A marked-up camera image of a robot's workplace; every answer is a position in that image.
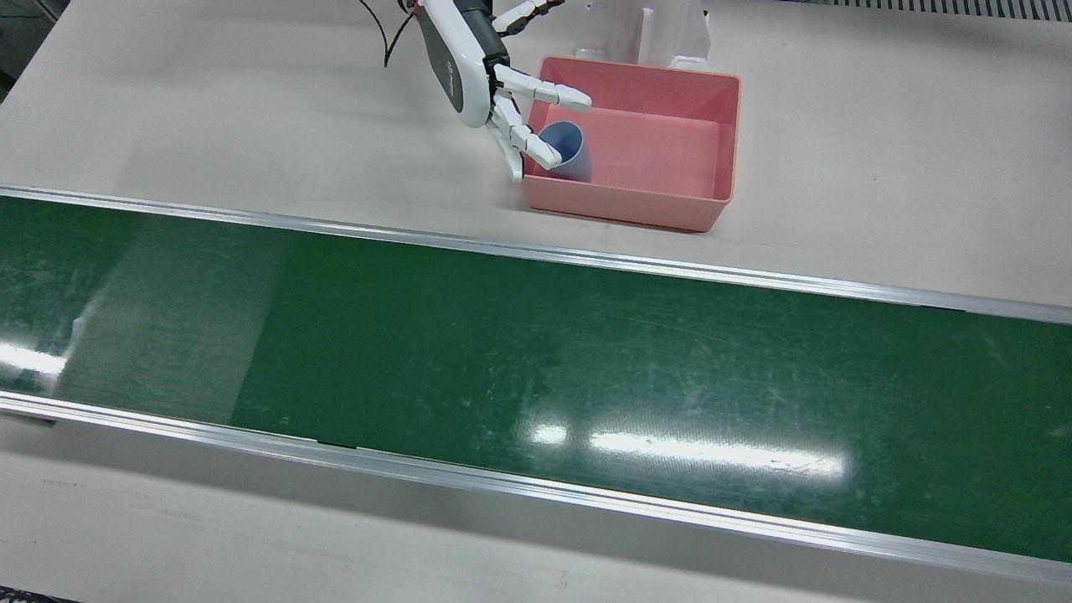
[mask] white table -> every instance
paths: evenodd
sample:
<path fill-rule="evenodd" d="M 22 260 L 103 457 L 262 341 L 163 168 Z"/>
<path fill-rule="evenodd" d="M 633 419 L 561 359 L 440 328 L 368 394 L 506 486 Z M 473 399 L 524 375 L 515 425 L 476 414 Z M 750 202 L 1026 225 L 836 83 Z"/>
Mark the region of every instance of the white table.
<path fill-rule="evenodd" d="M 0 417 L 0 579 L 110 603 L 1043 603 L 1072 592 L 574 504 L 376 485 L 193 442 Z"/>
<path fill-rule="evenodd" d="M 516 64 L 570 50 L 574 4 Z M 417 29 L 385 72 L 352 0 L 73 3 L 0 105 L 0 181 L 1072 307 L 1072 27 L 711 4 L 744 92 L 704 235 L 526 209 Z"/>

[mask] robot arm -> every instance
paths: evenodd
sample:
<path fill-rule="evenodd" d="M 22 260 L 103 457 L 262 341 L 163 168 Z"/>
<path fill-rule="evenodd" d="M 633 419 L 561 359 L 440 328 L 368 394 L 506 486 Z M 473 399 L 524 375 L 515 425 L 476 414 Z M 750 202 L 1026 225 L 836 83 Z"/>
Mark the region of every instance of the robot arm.
<path fill-rule="evenodd" d="M 530 0 L 495 18 L 490 0 L 405 0 L 420 24 L 432 71 L 455 111 L 470 128 L 488 128 L 515 182 L 523 175 L 522 152 L 547 170 L 562 164 L 562 156 L 525 124 L 512 94 L 580 112 L 592 107 L 592 99 L 579 90 L 510 68 L 502 41 L 564 1 Z"/>

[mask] white robotic hand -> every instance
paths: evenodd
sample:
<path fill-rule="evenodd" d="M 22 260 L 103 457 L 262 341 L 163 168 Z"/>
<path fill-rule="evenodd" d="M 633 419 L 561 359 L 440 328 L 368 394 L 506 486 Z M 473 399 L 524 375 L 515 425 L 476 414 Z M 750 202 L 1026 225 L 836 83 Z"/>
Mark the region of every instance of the white robotic hand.
<path fill-rule="evenodd" d="M 561 165 L 562 156 L 525 124 L 512 94 L 579 112 L 592 107 L 592 99 L 579 90 L 510 68 L 502 42 L 563 2 L 528 0 L 495 18 L 491 0 L 405 0 L 425 34 L 432 71 L 455 111 L 470 128 L 488 128 L 515 182 L 523 176 L 522 152 L 547 170 Z"/>

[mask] robotic finger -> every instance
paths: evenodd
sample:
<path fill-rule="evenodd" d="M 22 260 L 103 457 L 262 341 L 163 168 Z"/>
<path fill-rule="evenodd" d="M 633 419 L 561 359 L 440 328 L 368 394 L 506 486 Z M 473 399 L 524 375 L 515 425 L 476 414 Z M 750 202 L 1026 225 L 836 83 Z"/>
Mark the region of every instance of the robotic finger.
<path fill-rule="evenodd" d="M 404 0 L 420 24 L 428 58 L 444 92 L 470 128 L 487 127 L 506 156 L 515 181 L 520 152 L 550 170 L 562 156 L 524 123 L 511 94 L 587 111 L 587 94 L 510 68 L 502 36 L 518 33 L 536 15 L 564 0 L 530 0 L 496 19 L 490 0 Z"/>

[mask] black cable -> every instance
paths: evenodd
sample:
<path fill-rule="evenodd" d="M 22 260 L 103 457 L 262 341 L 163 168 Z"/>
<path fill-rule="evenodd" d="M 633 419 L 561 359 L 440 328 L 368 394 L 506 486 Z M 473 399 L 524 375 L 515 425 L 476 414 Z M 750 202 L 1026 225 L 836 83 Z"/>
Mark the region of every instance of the black cable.
<path fill-rule="evenodd" d="M 410 25 L 410 20 L 413 19 L 414 13 L 405 8 L 405 5 L 402 3 L 402 0 L 399 0 L 399 6 L 401 6 L 403 11 L 410 14 L 406 16 L 405 20 L 402 21 L 402 26 L 399 27 L 399 30 L 397 32 L 394 32 L 394 38 L 391 40 L 390 44 L 388 44 L 387 32 L 384 31 L 384 24 L 379 23 L 379 17 L 376 16 L 376 12 L 373 11 L 372 6 L 370 6 L 364 0 L 357 0 L 357 1 L 360 2 L 362 6 L 364 6 L 364 10 L 369 11 L 369 14 L 372 15 L 372 20 L 376 21 L 376 27 L 379 28 L 379 36 L 384 40 L 384 69 L 387 69 L 387 63 L 390 62 L 391 60 L 391 53 L 394 52 L 394 45 L 398 44 L 399 38 L 402 35 L 402 30 L 404 30 L 405 26 Z"/>
<path fill-rule="evenodd" d="M 33 3 L 38 5 L 38 9 L 40 9 L 41 12 L 45 13 L 45 16 L 48 17 L 48 20 L 53 23 L 60 20 L 60 16 L 54 13 L 53 8 L 46 4 L 45 2 L 42 2 L 41 0 L 34 0 Z"/>
<path fill-rule="evenodd" d="M 387 53 L 384 54 L 384 69 L 387 69 L 387 61 L 391 60 L 391 53 L 394 52 L 394 45 L 399 43 L 399 38 L 402 35 L 402 30 L 405 29 L 405 26 L 410 25 L 410 20 L 413 18 L 415 14 L 417 13 L 410 13 L 408 15 L 406 15 L 405 20 L 402 21 L 402 26 L 399 27 L 399 30 L 394 32 L 394 38 L 391 40 L 391 45 L 387 47 Z"/>

